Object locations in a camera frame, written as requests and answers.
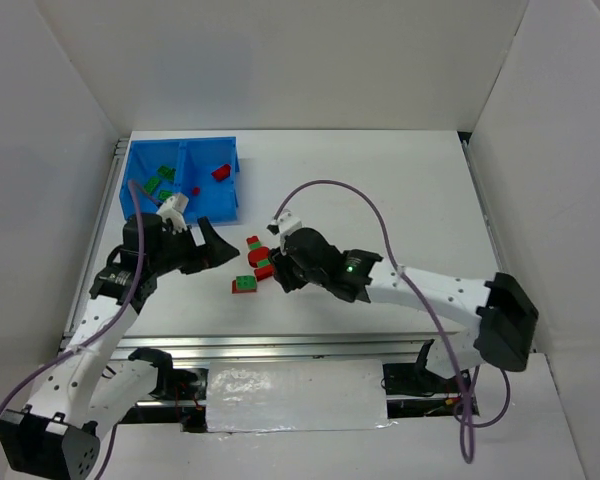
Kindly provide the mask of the green on red lego stack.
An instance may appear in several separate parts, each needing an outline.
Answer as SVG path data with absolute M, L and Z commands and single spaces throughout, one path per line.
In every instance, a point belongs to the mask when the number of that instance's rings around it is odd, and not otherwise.
M 257 279 L 253 275 L 236 276 L 231 288 L 233 294 L 255 293 L 258 289 Z

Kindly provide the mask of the red green lego tower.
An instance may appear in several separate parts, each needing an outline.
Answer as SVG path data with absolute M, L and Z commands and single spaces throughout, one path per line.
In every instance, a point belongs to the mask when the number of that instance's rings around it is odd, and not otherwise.
M 246 239 L 248 253 L 247 261 L 252 268 L 261 268 L 269 261 L 269 248 L 266 247 L 258 236 Z

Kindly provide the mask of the dark green 2x2 lego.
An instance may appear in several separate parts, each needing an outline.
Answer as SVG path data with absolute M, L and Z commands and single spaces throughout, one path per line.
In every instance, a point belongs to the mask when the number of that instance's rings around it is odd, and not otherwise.
M 157 174 L 160 178 L 173 183 L 174 179 L 175 179 L 175 173 L 176 173 L 176 169 L 175 168 L 171 168 L 165 165 L 162 165 L 158 170 L 157 170 Z

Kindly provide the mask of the red 2x4 lego brick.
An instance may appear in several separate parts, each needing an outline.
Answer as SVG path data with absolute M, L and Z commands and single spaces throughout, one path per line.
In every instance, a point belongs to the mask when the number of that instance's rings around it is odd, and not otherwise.
M 232 168 L 230 164 L 224 164 L 217 169 L 215 169 L 211 175 L 216 182 L 223 182 L 227 180 L 232 172 Z

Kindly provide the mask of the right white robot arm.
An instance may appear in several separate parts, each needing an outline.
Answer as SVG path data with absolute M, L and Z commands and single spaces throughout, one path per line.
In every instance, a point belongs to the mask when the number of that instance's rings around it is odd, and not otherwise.
M 507 273 L 471 280 L 399 267 L 378 253 L 339 251 L 312 228 L 287 235 L 269 258 L 285 292 L 313 284 L 348 303 L 408 307 L 461 325 L 421 349 L 418 367 L 430 375 L 449 379 L 482 364 L 505 372 L 527 367 L 539 312 Z

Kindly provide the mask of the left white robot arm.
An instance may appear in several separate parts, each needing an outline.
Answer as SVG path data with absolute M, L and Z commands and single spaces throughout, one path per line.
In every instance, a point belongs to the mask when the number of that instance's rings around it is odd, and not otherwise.
M 196 274 L 238 257 L 207 218 L 197 223 L 202 244 L 184 223 L 158 214 L 132 215 L 125 223 L 121 244 L 94 278 L 71 341 L 39 369 L 39 389 L 18 410 L 0 407 L 0 444 L 12 470 L 44 479 L 85 479 L 102 438 L 136 401 L 169 392 L 173 359 L 159 349 L 139 347 L 110 379 L 102 375 L 159 277 Z

